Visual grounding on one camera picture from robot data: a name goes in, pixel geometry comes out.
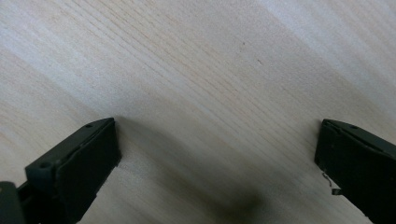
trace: black plastic part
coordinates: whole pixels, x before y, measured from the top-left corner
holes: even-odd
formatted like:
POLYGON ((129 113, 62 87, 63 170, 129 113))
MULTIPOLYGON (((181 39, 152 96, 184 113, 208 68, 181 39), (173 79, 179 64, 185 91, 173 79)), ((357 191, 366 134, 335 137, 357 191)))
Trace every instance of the black plastic part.
POLYGON ((396 223, 396 146, 354 125, 325 119, 315 163, 374 223, 396 223))
POLYGON ((17 189, 11 182, 0 182, 0 223, 25 223, 17 189))
MULTIPOLYGON (((18 188, 25 223, 80 221, 120 158, 113 118, 84 125, 25 168, 18 188)), ((9 219, 20 217, 13 211, 9 219)))

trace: wooden table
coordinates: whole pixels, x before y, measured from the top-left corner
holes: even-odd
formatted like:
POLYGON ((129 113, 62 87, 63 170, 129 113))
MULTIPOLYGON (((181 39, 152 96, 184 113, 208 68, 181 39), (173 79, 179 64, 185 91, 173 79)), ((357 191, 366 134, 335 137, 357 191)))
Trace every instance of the wooden table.
POLYGON ((114 117, 81 223, 371 223, 314 164, 319 123, 395 144, 396 2, 1 1, 0 180, 114 117))

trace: light wood surface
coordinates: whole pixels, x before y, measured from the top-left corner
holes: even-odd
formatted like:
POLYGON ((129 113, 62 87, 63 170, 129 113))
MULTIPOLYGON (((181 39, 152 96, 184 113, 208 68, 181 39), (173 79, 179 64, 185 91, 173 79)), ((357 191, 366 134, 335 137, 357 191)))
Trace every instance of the light wood surface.
POLYGON ((0 1, 0 179, 114 117, 81 223, 371 223, 313 158, 322 119, 395 144, 396 2, 0 1))

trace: wood grain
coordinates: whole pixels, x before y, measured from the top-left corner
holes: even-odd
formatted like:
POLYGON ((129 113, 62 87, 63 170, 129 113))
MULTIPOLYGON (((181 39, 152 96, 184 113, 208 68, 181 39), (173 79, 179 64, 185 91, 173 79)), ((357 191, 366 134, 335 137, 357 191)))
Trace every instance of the wood grain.
POLYGON ((322 119, 396 136, 394 1, 1 1, 0 179, 115 117, 81 223, 371 223, 313 162, 322 119))

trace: table surface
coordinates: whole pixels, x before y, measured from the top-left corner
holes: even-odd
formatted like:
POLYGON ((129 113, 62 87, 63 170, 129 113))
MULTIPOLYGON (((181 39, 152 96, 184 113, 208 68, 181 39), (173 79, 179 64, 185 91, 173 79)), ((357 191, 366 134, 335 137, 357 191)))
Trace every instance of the table surface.
POLYGON ((0 2, 0 179, 114 117, 81 223, 371 223, 314 164, 323 119, 395 144, 396 2, 0 2))

